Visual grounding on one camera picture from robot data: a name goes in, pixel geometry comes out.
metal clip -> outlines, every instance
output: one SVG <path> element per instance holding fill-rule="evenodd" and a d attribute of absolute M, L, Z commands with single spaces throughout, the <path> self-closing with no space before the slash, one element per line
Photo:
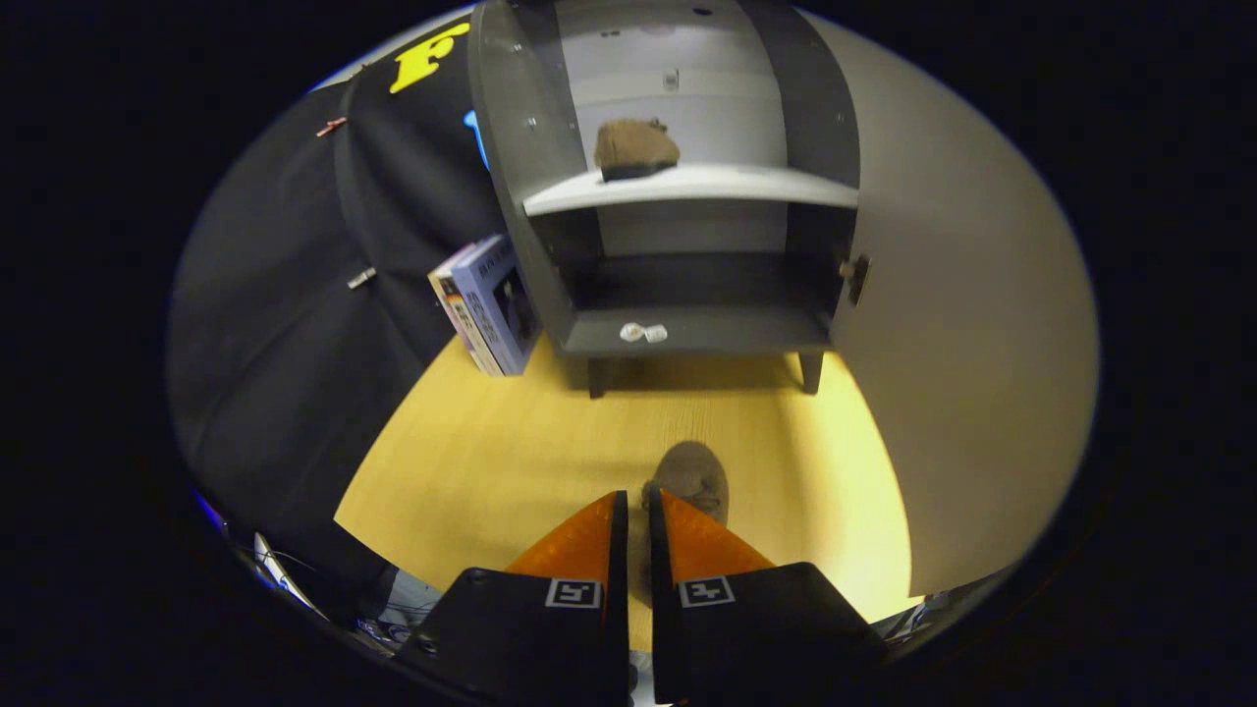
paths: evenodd
<path fill-rule="evenodd" d="M 343 126 L 349 118 L 337 118 L 334 121 L 328 121 L 327 127 L 314 133 L 314 137 L 323 137 L 324 135 L 332 132 L 333 130 Z"/>

book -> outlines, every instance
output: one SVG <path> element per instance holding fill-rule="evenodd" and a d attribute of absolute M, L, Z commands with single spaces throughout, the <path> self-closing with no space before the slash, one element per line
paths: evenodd
<path fill-rule="evenodd" d="M 432 284 L 436 298 L 440 299 L 441 307 L 445 309 L 445 316 L 450 318 L 454 330 L 459 333 L 459 338 L 463 340 L 463 345 L 466 346 L 468 353 L 471 355 L 471 360 L 475 361 L 476 367 L 490 376 L 500 376 L 502 367 L 498 366 L 498 362 L 489 352 L 489 347 L 471 320 L 471 312 L 468 311 L 463 302 L 458 284 L 450 274 L 450 268 L 475 250 L 476 245 L 476 243 L 469 243 L 460 248 L 458 253 L 446 258 L 444 263 L 429 273 L 427 281 Z"/>
<path fill-rule="evenodd" d="M 541 326 L 510 239 L 500 234 L 485 239 L 455 263 L 450 274 L 502 374 L 523 374 Z"/>

shoe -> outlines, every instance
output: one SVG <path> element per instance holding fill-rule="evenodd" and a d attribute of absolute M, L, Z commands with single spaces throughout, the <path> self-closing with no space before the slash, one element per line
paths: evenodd
<path fill-rule="evenodd" d="M 603 181 L 649 176 L 675 167 L 680 159 L 680 148 L 659 118 L 622 118 L 598 127 L 593 165 L 602 170 Z"/>
<path fill-rule="evenodd" d="M 694 506 L 720 526 L 729 521 L 729 481 L 720 460 L 701 442 L 681 442 L 664 454 L 655 476 L 641 487 L 642 508 L 647 508 L 650 491 L 656 487 Z"/>

black fabric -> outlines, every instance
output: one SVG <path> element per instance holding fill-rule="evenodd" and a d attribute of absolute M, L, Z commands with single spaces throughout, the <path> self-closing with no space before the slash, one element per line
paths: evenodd
<path fill-rule="evenodd" d="M 316 604 L 347 603 L 388 567 L 333 516 L 454 336 L 429 270 L 504 230 L 463 125 L 465 42 L 396 94 L 393 59 L 415 43 L 303 97 L 222 179 L 176 274 L 167 386 L 178 443 L 225 516 L 317 569 L 300 577 Z M 376 277 L 351 289 L 368 267 Z"/>

light wood floor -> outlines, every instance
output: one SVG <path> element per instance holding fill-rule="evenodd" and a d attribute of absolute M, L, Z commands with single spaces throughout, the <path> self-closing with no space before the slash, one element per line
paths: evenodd
<path fill-rule="evenodd" d="M 402 570 L 447 589 L 502 569 L 615 489 L 630 497 L 630 564 L 645 542 L 642 482 L 672 444 L 724 463 L 729 530 L 777 564 L 815 564 L 869 621 L 908 596 L 908 522 L 876 425 L 841 360 L 799 390 L 794 356 L 623 362 L 590 400 L 578 360 L 538 343 L 525 375 L 483 375 L 454 338 L 376 439 L 336 521 Z M 632 582 L 630 644 L 650 650 Z"/>

